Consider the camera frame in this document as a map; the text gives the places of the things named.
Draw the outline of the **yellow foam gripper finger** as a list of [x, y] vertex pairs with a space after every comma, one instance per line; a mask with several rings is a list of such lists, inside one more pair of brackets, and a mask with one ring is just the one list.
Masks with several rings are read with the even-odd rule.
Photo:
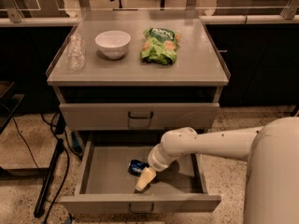
[[156, 176], [156, 171], [152, 168], [145, 168], [137, 180], [135, 189], [142, 191]]

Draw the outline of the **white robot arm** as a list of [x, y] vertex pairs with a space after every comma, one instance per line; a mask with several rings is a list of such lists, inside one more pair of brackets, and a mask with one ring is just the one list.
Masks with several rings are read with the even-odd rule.
[[248, 164], [243, 224], [299, 224], [298, 117], [217, 133], [190, 127], [168, 131], [149, 153], [135, 189], [143, 190], [157, 173], [191, 153]]

